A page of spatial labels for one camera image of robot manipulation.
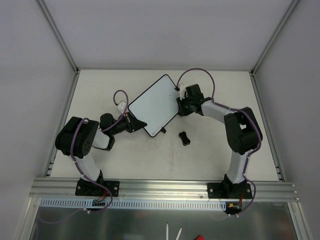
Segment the small black-framed whiteboard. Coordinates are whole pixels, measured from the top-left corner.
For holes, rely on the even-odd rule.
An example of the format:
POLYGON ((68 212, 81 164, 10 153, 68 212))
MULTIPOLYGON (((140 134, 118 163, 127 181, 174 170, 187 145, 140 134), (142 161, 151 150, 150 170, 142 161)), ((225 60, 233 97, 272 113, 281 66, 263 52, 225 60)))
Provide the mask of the small black-framed whiteboard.
POLYGON ((178 114, 179 96, 170 76, 164 74, 133 100, 128 110, 137 120, 146 123, 143 129, 154 138, 178 114))

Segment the black blue whiteboard eraser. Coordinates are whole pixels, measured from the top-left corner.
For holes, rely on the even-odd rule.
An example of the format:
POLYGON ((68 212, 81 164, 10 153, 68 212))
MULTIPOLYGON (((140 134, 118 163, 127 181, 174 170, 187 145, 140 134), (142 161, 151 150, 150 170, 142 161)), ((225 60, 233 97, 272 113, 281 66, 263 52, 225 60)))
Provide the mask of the black blue whiteboard eraser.
POLYGON ((178 134, 178 137, 181 139, 183 146, 187 146, 191 143, 191 141, 188 138, 187 133, 185 131, 180 132, 178 134))

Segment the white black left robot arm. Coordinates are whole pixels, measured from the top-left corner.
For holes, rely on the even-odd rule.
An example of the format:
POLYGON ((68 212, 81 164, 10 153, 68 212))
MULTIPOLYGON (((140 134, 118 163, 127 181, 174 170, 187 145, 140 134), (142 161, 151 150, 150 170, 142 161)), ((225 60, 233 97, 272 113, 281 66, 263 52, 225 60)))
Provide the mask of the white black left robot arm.
POLYGON ((93 195, 104 191, 102 171, 97 167, 91 149, 110 151, 115 144, 115 135, 122 132, 134 133, 147 126, 131 113, 125 113, 118 119, 105 113, 100 121, 71 117, 55 139, 55 148, 69 156, 80 172, 81 179, 88 182, 87 189, 93 195))

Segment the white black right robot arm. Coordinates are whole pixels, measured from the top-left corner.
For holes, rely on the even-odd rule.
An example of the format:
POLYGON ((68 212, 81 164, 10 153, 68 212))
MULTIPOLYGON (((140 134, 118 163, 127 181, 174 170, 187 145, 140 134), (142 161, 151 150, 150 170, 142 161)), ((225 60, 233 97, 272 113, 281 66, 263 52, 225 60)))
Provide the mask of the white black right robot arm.
POLYGON ((196 113, 224 124, 227 143, 232 153, 220 188, 228 197, 235 198, 247 183, 249 158, 260 149, 263 140, 252 109, 231 108, 216 102, 212 97, 204 97, 198 84, 187 87, 181 84, 175 90, 179 93, 176 99, 179 116, 186 117, 196 113))

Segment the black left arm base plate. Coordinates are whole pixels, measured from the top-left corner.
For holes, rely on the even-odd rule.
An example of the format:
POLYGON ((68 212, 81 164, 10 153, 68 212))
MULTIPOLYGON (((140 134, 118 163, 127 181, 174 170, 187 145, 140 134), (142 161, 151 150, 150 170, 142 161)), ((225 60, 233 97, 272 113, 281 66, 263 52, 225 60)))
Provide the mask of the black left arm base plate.
MULTIPOLYGON (((104 187, 106 187, 112 194, 113 197, 119 196, 120 182, 114 180, 103 180, 101 183, 104 187)), ((75 195, 82 197, 101 197, 105 193, 105 190, 93 184, 92 182, 79 179, 77 181, 77 185, 75 188, 75 195)))

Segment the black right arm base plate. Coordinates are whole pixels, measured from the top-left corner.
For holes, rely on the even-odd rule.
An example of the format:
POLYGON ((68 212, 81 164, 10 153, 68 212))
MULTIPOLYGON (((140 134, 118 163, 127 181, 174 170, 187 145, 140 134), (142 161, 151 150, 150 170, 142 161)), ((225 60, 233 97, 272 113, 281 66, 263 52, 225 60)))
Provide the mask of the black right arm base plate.
POLYGON ((236 187, 231 185, 228 189, 222 182, 209 182, 206 185, 209 199, 240 199, 250 200, 253 198, 251 185, 249 183, 240 184, 236 187))

